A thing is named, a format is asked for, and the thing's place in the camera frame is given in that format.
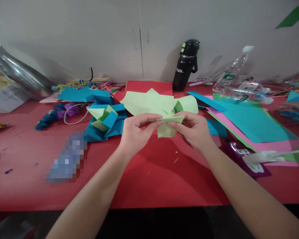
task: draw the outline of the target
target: forearm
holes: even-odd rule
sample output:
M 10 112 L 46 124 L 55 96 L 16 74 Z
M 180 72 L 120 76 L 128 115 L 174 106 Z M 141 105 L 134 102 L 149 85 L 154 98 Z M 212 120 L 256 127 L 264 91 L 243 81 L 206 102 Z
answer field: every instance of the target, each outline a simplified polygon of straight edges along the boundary
M 67 206 L 47 239 L 95 238 L 131 158 L 118 148 Z
M 299 238 L 299 220 L 214 144 L 201 153 L 256 238 Z

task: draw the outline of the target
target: clear plastic bottle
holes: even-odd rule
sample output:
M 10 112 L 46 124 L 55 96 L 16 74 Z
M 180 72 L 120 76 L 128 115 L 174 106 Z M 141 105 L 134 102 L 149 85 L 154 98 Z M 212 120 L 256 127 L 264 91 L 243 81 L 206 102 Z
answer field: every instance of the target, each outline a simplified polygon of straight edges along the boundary
M 222 91 L 220 92 L 220 98 L 230 100 L 235 103 L 246 101 L 249 104 L 261 103 L 268 105 L 273 102 L 273 98 L 267 98 L 261 91 L 237 89 L 228 86 L 222 89 Z
M 245 46 L 243 48 L 243 53 L 233 62 L 231 66 L 225 69 L 225 71 L 218 78 L 217 82 L 215 82 L 213 91 L 220 93 L 224 87 L 235 81 L 235 76 L 240 72 L 241 68 L 246 63 L 248 55 L 253 48 L 254 46 Z

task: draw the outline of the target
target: black water bottle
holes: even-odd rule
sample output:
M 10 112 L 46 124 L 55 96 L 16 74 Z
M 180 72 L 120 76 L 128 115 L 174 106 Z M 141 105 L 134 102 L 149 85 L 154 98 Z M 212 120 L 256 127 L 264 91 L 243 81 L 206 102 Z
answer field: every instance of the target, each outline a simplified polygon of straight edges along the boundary
M 183 43 L 173 80 L 174 91 L 183 91 L 190 73 L 195 73 L 198 70 L 197 52 L 199 50 L 199 43 L 195 39 L 190 39 Z

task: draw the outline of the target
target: water bottle lid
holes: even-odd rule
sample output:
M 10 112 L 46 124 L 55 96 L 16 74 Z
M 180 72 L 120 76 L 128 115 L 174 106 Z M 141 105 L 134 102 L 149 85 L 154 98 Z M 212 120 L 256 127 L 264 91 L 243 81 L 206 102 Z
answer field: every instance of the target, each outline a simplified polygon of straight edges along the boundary
M 264 105 L 269 105 L 273 102 L 273 98 L 263 98 L 260 103 L 264 104 Z
M 254 46 L 245 46 L 243 52 L 251 52 L 254 49 Z

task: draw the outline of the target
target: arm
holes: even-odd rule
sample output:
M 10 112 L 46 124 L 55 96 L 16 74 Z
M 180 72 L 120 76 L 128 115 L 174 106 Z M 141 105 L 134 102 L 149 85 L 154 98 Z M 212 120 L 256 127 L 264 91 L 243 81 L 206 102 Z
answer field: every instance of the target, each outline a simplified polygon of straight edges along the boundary
M 299 220 L 212 141 L 204 117 L 188 112 L 183 123 L 170 126 L 181 132 L 205 157 L 233 208 L 255 238 L 299 238 Z
M 158 126 L 162 116 L 141 114 L 125 119 L 119 147 L 76 195 L 58 218 L 47 239 L 94 239 L 110 208 L 122 174 L 131 158 L 141 150 Z M 142 124 L 151 122 L 145 129 Z

